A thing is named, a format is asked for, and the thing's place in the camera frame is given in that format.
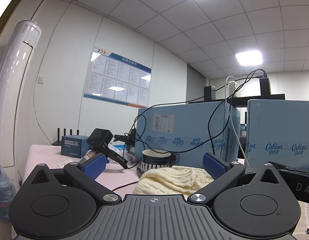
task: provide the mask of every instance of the table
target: table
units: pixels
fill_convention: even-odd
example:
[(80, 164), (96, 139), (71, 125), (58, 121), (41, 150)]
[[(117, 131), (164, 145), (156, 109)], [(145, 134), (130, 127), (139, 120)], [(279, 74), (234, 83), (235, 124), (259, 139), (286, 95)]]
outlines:
[[(27, 157), (23, 181), (29, 176), (34, 167), (39, 163), (46, 163), (50, 169), (58, 169), (58, 164), (67, 160), (79, 161), (78, 158), (61, 155), (61, 146), (31, 145)], [(119, 186), (138, 181), (138, 175), (134, 167), (131, 170), (125, 170), (120, 165), (108, 163), (103, 173), (96, 178), (96, 181), (110, 190)], [(136, 184), (126, 186), (116, 190), (116, 193), (122, 198), (126, 194), (132, 194)]]
[[(78, 161), (77, 158), (72, 158), (69, 156), (61, 155), (60, 146), (46, 146), (46, 145), (31, 145), (25, 173), (23, 180), (25, 180), (33, 168), (39, 163), (46, 163), (50, 169), (57, 169), (58, 163), (65, 162), (71, 159), (73, 161)], [(138, 181), (138, 176), (133, 170), (124, 170), (120, 165), (108, 163), (106, 169), (100, 176), (96, 179), (97, 182), (101, 183), (105, 187), (113, 190), (116, 187)], [(125, 194), (132, 194), (133, 189), (136, 185), (130, 185), (121, 189), (116, 190), (116, 193), (124, 198)], [(309, 204), (299, 201), (301, 207), (301, 217), (298, 225), (294, 231), (294, 237), (298, 240), (309, 240), (309, 235), (306, 234), (306, 229), (309, 228)]]

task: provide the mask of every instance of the crosshair marking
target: crosshair marking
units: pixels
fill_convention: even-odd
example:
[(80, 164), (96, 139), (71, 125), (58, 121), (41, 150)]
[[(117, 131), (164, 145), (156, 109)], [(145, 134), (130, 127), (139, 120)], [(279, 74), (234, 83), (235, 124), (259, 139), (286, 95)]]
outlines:
[(150, 199), (150, 201), (152, 202), (152, 203), (156, 203), (156, 202), (158, 202), (159, 201), (159, 199), (157, 199), (157, 198), (152, 198), (152, 199)]

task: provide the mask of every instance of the black shelf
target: black shelf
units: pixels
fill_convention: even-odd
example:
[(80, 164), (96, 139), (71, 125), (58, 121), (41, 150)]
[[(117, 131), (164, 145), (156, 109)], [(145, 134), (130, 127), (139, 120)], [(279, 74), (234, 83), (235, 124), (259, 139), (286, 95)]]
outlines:
[[(284, 94), (276, 94), (276, 95), (263, 95), (263, 96), (252, 96), (252, 97), (240, 97), (240, 98), (228, 98), (227, 102), (234, 107), (247, 107), (248, 100), (250, 99), (274, 99), (274, 100), (285, 100), (286, 97)], [(195, 101), (189, 102), (189, 104), (196, 103), (206, 103), (206, 102), (220, 102), (224, 99), (215, 99), (215, 100), (206, 100), (206, 101)]]

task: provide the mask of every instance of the light switch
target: light switch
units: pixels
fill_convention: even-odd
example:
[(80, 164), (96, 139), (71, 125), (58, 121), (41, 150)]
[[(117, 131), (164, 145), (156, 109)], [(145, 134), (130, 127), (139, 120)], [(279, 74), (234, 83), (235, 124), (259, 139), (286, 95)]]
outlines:
[(44, 77), (39, 77), (38, 78), (38, 83), (39, 84), (44, 84), (45, 83), (45, 78)]

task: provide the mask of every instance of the blue gripper pad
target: blue gripper pad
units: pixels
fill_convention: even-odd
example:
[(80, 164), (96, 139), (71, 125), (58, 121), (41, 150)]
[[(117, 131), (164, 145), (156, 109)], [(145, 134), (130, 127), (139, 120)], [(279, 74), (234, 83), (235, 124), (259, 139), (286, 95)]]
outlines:
[(94, 159), (89, 164), (82, 168), (82, 172), (91, 179), (95, 180), (105, 169), (107, 164), (107, 158), (104, 154)]
[(213, 179), (219, 178), (231, 168), (228, 163), (216, 157), (212, 153), (205, 153), (202, 158), (202, 162), (204, 170)]

